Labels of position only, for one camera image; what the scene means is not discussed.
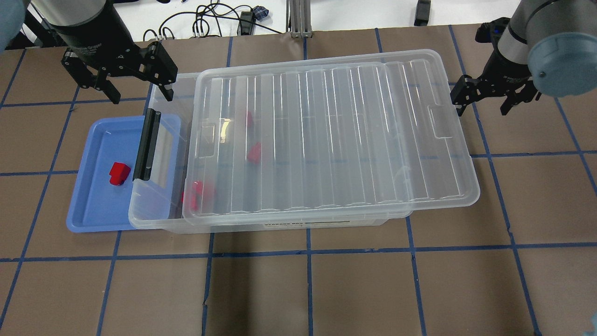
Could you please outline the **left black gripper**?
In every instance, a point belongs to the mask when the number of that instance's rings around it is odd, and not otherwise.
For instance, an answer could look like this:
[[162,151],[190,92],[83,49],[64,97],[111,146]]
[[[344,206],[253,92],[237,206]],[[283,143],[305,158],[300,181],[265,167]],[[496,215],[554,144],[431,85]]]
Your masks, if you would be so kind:
[[121,93],[108,78],[136,77],[173,101],[178,68],[160,41],[140,47],[123,23],[102,19],[62,27],[62,40],[68,45],[62,66],[79,87],[100,90],[118,105]]

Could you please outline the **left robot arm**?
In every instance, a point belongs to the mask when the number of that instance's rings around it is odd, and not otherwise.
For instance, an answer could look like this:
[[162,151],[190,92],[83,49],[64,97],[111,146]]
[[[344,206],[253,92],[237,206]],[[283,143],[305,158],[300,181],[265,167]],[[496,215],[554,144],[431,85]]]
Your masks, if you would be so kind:
[[66,43],[62,66],[81,89],[103,92],[119,104],[110,78],[134,77],[174,98],[178,68],[160,41],[139,47],[111,0],[34,0],[49,27]]

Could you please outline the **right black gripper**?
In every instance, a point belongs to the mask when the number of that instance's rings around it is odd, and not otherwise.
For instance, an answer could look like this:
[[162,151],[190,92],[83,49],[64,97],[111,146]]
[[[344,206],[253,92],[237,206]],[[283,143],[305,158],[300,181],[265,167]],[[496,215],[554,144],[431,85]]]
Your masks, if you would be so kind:
[[500,113],[506,116],[521,103],[538,101],[541,93],[531,79],[527,64],[513,62],[499,51],[493,43],[493,51],[478,78],[462,75],[450,93],[458,117],[462,117],[468,105],[489,97],[505,97]]

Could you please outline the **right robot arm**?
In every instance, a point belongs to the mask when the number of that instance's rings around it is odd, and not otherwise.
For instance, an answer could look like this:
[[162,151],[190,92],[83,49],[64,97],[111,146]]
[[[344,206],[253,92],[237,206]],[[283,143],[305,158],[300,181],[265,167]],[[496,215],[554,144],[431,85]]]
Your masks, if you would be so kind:
[[503,97],[501,115],[543,95],[578,96],[597,85],[594,0],[522,0],[512,17],[485,22],[475,41],[492,53],[478,78],[462,75],[451,91],[461,116],[485,98]]

